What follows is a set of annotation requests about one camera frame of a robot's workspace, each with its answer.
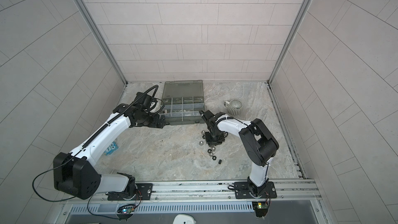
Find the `grey compartment organizer box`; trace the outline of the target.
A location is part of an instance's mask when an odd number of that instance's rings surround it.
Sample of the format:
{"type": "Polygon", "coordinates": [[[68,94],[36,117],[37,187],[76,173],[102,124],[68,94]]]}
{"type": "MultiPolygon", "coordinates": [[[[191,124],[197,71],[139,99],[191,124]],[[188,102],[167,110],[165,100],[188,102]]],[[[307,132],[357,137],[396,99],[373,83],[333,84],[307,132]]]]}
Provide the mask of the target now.
{"type": "Polygon", "coordinates": [[[205,111],[202,80],[166,82],[162,94],[166,125],[204,123],[200,112],[205,111]]]}

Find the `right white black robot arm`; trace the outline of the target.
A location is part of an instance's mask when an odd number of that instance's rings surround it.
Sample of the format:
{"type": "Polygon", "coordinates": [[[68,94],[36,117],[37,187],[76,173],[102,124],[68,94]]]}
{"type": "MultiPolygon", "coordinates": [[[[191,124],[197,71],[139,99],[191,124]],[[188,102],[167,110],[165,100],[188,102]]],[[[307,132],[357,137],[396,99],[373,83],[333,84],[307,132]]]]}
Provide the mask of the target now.
{"type": "Polygon", "coordinates": [[[279,143],[264,122],[258,118],[253,121],[243,121],[222,112],[213,114],[211,111],[199,111],[199,113],[208,128],[203,137],[210,147],[221,145],[229,134],[240,138],[252,161],[248,190],[255,198],[264,196],[268,184],[269,165],[279,149],[279,143]]]}

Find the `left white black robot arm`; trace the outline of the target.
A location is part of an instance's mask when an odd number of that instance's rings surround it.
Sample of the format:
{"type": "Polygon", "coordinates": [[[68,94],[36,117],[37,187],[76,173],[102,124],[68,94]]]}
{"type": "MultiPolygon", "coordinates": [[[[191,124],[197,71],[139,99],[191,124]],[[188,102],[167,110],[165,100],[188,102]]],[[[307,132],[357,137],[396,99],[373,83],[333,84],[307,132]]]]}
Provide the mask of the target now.
{"type": "Polygon", "coordinates": [[[154,94],[139,92],[130,104],[119,104],[108,119],[82,144],[69,153],[59,153],[53,160],[54,188],[85,200],[106,193],[110,199],[132,199],[138,190],[135,177],[125,173],[99,174],[95,169],[101,155],[126,129],[148,127],[161,129],[165,117],[155,108],[154,94]]]}

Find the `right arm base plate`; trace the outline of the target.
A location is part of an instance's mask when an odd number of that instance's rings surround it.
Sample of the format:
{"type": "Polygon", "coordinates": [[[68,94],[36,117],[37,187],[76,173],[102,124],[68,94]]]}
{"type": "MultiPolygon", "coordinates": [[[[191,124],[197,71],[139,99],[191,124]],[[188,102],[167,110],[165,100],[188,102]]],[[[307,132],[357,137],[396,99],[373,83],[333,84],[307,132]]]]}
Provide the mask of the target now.
{"type": "Polygon", "coordinates": [[[228,185],[228,190],[235,193],[236,199],[276,199],[277,193],[272,181],[266,181],[265,184],[258,187],[251,181],[235,182],[228,185]]]}

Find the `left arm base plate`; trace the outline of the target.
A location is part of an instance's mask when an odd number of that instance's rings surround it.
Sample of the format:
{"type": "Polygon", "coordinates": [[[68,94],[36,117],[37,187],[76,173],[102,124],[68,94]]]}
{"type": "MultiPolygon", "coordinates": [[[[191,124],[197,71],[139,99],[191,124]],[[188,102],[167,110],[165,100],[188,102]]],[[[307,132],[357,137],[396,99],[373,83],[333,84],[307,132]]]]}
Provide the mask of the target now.
{"type": "Polygon", "coordinates": [[[137,183],[133,187],[128,185],[123,192],[107,192],[108,201],[139,201],[150,200],[152,194],[152,183],[137,183]]]}

